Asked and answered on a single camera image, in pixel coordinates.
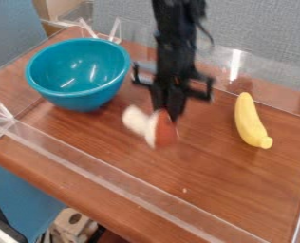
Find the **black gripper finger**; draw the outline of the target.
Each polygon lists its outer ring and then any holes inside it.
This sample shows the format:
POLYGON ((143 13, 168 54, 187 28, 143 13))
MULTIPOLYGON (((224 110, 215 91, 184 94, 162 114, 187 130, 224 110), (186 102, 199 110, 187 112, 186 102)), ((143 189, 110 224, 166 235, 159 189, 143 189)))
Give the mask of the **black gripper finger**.
POLYGON ((166 108, 166 89, 152 84, 150 87, 150 96, 154 109, 166 108))
POLYGON ((172 121, 176 121, 184 112, 187 95, 178 86, 171 86, 167 92, 166 109, 172 121))

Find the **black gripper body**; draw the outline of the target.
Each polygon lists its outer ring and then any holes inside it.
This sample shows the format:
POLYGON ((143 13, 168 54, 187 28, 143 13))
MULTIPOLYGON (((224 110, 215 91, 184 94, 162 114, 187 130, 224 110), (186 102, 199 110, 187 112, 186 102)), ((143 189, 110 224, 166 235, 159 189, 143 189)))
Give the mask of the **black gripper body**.
POLYGON ((134 62, 132 64, 132 83, 159 88, 159 91, 167 93, 168 88, 179 88, 184 97, 210 101, 212 99, 214 78, 200 73, 194 65, 195 59, 195 35, 188 38, 171 37, 163 39, 162 35, 155 33, 156 40, 156 64, 154 65, 154 80, 138 75, 138 71, 146 68, 146 64, 134 62), (196 80, 207 86, 204 91, 191 89, 188 81, 196 80))

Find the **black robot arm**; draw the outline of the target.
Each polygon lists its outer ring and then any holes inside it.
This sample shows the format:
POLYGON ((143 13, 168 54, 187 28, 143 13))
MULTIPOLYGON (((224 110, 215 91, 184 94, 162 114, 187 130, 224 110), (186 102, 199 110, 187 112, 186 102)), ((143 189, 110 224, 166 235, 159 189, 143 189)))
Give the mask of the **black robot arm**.
POLYGON ((132 83, 148 87, 155 110, 163 109, 175 122, 184 112, 187 98, 212 99, 214 77, 200 73, 194 65, 196 30, 212 43, 200 24, 206 18, 206 0, 151 0, 156 30, 156 72, 154 80, 138 75, 140 62, 132 64, 132 83))

